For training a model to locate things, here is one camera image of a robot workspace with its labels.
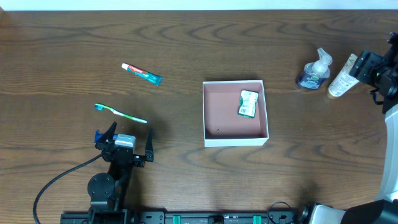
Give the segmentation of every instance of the toothbrush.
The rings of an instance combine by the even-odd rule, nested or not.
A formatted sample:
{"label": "toothbrush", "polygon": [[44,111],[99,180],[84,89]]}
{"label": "toothbrush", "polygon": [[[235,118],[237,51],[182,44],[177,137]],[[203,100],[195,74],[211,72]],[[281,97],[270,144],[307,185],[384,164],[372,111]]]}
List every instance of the toothbrush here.
{"label": "toothbrush", "polygon": [[147,121],[144,120],[144,119],[135,118],[135,117],[133,117],[133,116],[124,114],[124,113],[122,113],[122,112],[118,112],[117,110],[113,109],[112,107],[102,105],[101,103],[96,103],[95,106],[94,106],[94,109],[100,110],[100,111],[103,111],[104,108],[106,108],[106,109],[112,111],[112,113],[114,113],[114,114],[116,114],[116,115],[123,116],[123,117],[125,117],[125,118],[129,118],[129,119],[131,119],[131,120],[133,120],[133,121],[137,121],[137,122],[144,123],[144,124],[147,123]]}

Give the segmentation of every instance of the white and green package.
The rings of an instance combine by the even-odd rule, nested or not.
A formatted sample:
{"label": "white and green package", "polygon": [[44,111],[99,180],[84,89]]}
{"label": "white and green package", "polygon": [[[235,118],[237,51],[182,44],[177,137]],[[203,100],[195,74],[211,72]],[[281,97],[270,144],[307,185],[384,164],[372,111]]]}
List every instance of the white and green package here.
{"label": "white and green package", "polygon": [[253,119],[256,115],[256,104],[258,98],[258,93],[254,91],[242,90],[238,115]]}

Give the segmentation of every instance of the toothbrush head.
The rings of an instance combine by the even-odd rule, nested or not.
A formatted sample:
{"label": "toothbrush head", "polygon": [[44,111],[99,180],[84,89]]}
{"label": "toothbrush head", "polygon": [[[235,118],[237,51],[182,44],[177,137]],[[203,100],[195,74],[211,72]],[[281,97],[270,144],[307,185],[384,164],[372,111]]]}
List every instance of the toothbrush head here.
{"label": "toothbrush head", "polygon": [[103,110],[104,110],[104,107],[103,107],[103,106],[101,106],[101,105],[97,105],[97,104],[95,104],[95,106],[94,106],[94,109],[96,109],[96,110],[100,110],[100,111],[103,111]]}

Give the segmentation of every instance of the toothpaste cap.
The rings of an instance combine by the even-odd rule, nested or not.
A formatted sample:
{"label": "toothpaste cap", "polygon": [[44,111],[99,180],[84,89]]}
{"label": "toothpaste cap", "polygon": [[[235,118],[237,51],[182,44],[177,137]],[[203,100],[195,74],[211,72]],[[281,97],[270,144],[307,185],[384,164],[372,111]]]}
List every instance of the toothpaste cap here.
{"label": "toothpaste cap", "polygon": [[126,69],[127,70],[127,68],[129,67],[129,65],[128,64],[126,64],[126,63],[123,63],[122,64],[122,68],[124,68],[124,69]]}

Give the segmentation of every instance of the green tape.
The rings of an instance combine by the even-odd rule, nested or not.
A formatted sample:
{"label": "green tape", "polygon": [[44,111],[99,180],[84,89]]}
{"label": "green tape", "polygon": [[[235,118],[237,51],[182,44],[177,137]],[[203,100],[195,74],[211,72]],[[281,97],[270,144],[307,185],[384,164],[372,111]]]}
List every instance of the green tape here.
{"label": "green tape", "polygon": [[174,215],[173,216],[173,224],[181,224],[181,216]]}
{"label": "green tape", "polygon": [[261,224],[261,216],[260,215],[253,215],[253,224]]}

